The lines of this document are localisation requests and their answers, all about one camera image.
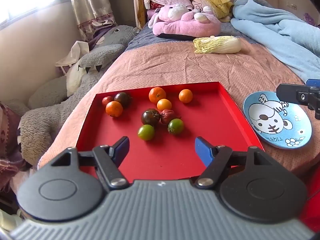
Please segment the green tomato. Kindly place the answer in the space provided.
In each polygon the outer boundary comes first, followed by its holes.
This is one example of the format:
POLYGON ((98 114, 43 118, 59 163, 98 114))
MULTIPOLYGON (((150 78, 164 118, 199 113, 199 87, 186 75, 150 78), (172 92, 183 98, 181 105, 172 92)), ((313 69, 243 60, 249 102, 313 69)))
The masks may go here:
POLYGON ((138 137, 144 141, 151 140, 155 135, 155 129, 152 125, 143 125, 138 130, 138 137))
POLYGON ((170 134, 177 135, 180 134, 183 130, 184 122, 179 118, 171 120, 171 122, 168 124, 168 132, 170 134))

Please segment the dark purple tomato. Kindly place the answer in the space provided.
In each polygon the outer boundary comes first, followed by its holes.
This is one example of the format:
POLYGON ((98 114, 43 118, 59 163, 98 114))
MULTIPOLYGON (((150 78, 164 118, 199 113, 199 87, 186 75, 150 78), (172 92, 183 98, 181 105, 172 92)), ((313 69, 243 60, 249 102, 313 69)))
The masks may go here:
POLYGON ((147 109, 141 116, 141 122, 144 125, 156 126, 160 121, 161 115, 154 108, 147 109))
POLYGON ((127 108, 131 103, 131 96, 125 92, 119 92, 114 97, 114 101, 119 102, 123 108, 127 108))

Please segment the wrinkled red fruit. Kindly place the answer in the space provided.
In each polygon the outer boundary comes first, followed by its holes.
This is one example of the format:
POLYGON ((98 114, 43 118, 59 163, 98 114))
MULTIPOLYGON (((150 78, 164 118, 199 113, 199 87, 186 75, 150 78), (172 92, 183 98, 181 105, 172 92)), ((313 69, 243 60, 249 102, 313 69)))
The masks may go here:
POLYGON ((171 120, 173 120, 175 118, 176 118, 176 114, 171 109, 164 109, 160 113, 160 121, 164 125, 168 125, 171 122, 171 120))

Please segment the small yellow-orange mandarin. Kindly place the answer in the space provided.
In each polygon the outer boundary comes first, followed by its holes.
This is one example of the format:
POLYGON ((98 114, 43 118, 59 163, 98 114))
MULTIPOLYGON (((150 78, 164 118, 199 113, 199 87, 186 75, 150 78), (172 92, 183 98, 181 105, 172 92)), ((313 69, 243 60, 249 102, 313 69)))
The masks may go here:
POLYGON ((157 102, 157 109, 159 111, 163 111, 171 108, 172 108, 172 103, 168 99, 161 99, 157 102))

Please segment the large orange mandarin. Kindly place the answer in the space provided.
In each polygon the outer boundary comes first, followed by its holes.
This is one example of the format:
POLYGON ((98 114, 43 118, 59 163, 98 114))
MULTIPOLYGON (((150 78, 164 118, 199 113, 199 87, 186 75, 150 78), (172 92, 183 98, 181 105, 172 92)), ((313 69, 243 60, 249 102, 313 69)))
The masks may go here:
POLYGON ((161 87, 153 87, 149 91, 149 100, 154 104, 157 104, 159 100, 164 98, 166 98, 166 92, 161 87))

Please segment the blue cartoon tiger plate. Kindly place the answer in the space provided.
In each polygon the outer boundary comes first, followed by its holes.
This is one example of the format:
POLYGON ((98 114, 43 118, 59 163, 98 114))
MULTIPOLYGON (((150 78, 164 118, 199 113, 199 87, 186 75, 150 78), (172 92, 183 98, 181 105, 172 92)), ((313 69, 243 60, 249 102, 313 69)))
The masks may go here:
POLYGON ((311 121, 304 110, 279 100, 275 92, 250 94, 244 100, 243 111, 257 135, 276 148, 300 148, 311 139, 311 121))

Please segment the light blue blanket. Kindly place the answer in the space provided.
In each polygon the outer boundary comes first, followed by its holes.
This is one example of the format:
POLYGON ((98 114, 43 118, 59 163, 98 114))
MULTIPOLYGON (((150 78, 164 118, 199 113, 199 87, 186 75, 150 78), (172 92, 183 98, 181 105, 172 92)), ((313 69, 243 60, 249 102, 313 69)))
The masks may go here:
POLYGON ((303 82, 319 79, 319 28, 265 0, 235 0, 231 24, 265 46, 303 82))

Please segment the small red tomato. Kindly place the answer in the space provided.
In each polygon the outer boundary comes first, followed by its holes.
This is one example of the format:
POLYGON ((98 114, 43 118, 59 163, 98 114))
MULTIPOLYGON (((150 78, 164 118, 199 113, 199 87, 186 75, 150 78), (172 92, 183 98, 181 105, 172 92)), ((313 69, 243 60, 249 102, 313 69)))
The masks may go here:
POLYGON ((102 99, 101 103, 102 103, 102 105, 103 105, 104 107, 106 107, 106 105, 107 105, 109 102, 113 101, 113 100, 114 100, 114 97, 112 97, 112 96, 106 96, 106 97, 104 97, 104 98, 102 99))

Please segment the pink dotted bedspread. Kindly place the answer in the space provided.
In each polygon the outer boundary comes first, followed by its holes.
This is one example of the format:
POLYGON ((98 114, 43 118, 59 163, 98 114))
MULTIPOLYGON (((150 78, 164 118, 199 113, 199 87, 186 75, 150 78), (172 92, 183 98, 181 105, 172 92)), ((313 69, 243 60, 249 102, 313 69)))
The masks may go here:
MULTIPOLYGON (((170 85, 209 82, 221 83, 242 112, 249 94, 273 92, 281 83, 301 84, 301 79, 264 46, 251 44, 244 38, 239 53, 197 54, 192 42, 157 38, 148 27, 144 27, 81 99, 49 150, 41 157, 38 167, 44 167, 65 149, 76 147, 86 114, 97 94, 115 97, 119 92, 127 94, 132 89, 164 89, 170 85)), ((312 125, 312 136, 305 146, 284 150, 260 141, 266 153, 296 174, 319 162, 319 121, 307 107, 303 110, 312 125)))

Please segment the dark purple tomato back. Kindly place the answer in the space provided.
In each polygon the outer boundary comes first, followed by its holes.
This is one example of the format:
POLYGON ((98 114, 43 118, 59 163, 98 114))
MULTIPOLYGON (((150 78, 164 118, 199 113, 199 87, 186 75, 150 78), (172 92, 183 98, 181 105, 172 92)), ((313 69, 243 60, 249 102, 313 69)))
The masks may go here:
POLYGON ((123 108, 127 108, 131 103, 131 96, 125 92, 119 92, 114 97, 114 101, 119 102, 123 108))

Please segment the grey shark plush toy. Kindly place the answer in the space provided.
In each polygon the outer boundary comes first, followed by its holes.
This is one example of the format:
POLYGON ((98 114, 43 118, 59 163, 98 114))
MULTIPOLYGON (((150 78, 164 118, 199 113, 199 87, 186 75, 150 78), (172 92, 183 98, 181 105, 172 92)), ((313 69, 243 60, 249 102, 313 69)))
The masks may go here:
POLYGON ((20 117, 18 150, 27 163, 37 164, 81 99, 138 32, 137 28, 128 25, 113 27, 99 38, 89 53, 71 66, 65 76, 42 85, 27 104, 20 100, 5 103, 20 117))

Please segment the napa cabbage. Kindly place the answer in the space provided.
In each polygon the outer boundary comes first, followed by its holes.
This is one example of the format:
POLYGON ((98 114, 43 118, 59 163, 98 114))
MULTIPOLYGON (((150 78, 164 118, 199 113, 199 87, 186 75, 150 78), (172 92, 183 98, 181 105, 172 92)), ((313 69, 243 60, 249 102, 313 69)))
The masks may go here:
POLYGON ((241 41, 234 36, 210 36, 193 40, 197 54, 234 54, 241 50, 241 41))

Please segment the white tote bag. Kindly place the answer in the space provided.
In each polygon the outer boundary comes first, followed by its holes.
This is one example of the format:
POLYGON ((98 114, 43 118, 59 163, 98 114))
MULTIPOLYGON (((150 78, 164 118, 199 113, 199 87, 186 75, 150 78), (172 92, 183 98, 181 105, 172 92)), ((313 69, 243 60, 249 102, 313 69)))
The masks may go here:
POLYGON ((67 56, 55 63, 63 75, 66 75, 71 66, 77 63, 84 55, 89 53, 89 44, 84 41, 76 41, 67 56))

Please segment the yellow plush garment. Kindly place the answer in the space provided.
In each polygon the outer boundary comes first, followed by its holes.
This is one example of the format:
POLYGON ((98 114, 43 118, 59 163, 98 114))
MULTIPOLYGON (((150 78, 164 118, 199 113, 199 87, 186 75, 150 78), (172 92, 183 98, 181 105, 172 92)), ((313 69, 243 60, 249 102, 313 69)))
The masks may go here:
POLYGON ((232 17, 232 6, 231 0, 191 0, 194 9, 207 12, 205 7, 209 7, 213 14, 221 22, 230 22, 232 17))

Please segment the pink plush bunny pillow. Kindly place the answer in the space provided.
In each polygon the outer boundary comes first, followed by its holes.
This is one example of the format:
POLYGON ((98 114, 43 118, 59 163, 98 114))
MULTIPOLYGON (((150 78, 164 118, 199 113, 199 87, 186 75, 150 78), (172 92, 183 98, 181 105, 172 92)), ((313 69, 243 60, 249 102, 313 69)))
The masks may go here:
POLYGON ((216 36, 221 31, 221 23, 210 7, 205 6, 203 11, 198 11, 180 4, 165 5, 156 9, 148 27, 155 36, 187 40, 216 36))

